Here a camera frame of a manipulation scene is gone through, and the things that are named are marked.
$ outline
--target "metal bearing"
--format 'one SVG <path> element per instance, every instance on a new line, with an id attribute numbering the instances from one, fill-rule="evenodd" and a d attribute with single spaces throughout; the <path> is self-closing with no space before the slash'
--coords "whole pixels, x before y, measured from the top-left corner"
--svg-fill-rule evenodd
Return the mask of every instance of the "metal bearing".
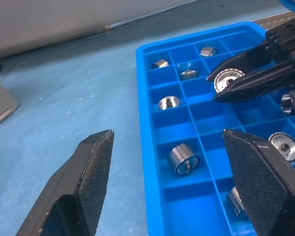
<path id="1" fill-rule="evenodd" d="M 203 47 L 200 51 L 200 55 L 202 57 L 211 57 L 211 56 L 214 56 L 216 55 L 217 51 L 215 48 L 213 47 Z"/>
<path id="2" fill-rule="evenodd" d="M 269 141 L 288 162 L 295 162 L 295 139 L 291 135 L 276 132 L 269 137 Z"/>
<path id="3" fill-rule="evenodd" d="M 186 144 L 180 144 L 172 149 L 167 161 L 178 175 L 185 175 L 198 164 L 198 155 Z"/>
<path id="4" fill-rule="evenodd" d="M 245 212 L 243 204 L 241 203 L 241 199 L 236 187 L 232 188 L 232 190 L 227 194 L 227 200 L 229 201 L 238 218 L 247 218 L 247 214 Z"/>
<path id="5" fill-rule="evenodd" d="M 198 77 L 199 72 L 197 70 L 189 70 L 183 71 L 180 73 L 181 80 L 189 80 Z"/>
<path id="6" fill-rule="evenodd" d="M 234 80 L 238 79 L 241 76 L 244 76 L 245 73 L 238 69 L 226 69 L 222 70 L 217 74 L 214 80 L 214 89 L 217 93 L 221 92 L 227 85 L 232 83 Z"/>
<path id="7" fill-rule="evenodd" d="M 160 110 L 166 110 L 168 108 L 175 108 L 180 106 L 179 98 L 175 96 L 167 96 L 162 98 L 158 103 L 158 108 Z"/>
<path id="8" fill-rule="evenodd" d="M 288 116 L 295 115 L 295 90 L 283 94 L 281 109 Z"/>
<path id="9" fill-rule="evenodd" d="M 169 66 L 168 61 L 166 61 L 164 59 L 161 59 L 161 60 L 159 60 L 158 62 L 156 62 L 156 63 L 154 63 L 152 65 L 152 69 L 163 68 L 163 67 L 166 67 L 166 66 Z"/>

